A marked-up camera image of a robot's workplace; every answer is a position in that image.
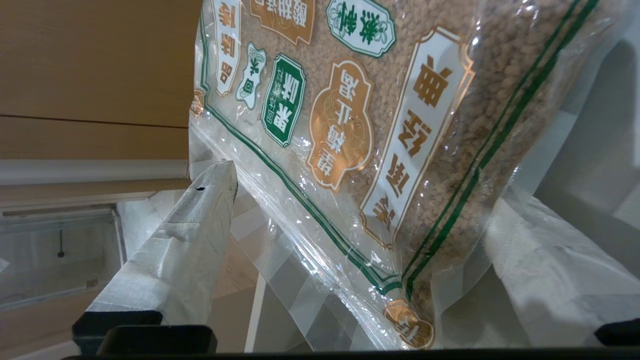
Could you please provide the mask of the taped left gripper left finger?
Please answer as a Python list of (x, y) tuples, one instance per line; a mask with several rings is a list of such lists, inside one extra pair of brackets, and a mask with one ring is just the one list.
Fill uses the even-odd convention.
[(237, 193), (232, 161), (199, 174), (73, 324), (80, 353), (215, 353), (207, 321)]

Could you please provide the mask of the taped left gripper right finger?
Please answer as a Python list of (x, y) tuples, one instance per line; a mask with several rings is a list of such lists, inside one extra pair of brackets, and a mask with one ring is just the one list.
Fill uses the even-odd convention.
[(494, 205), (493, 268), (531, 346), (601, 346), (639, 318), (638, 278), (534, 197)]

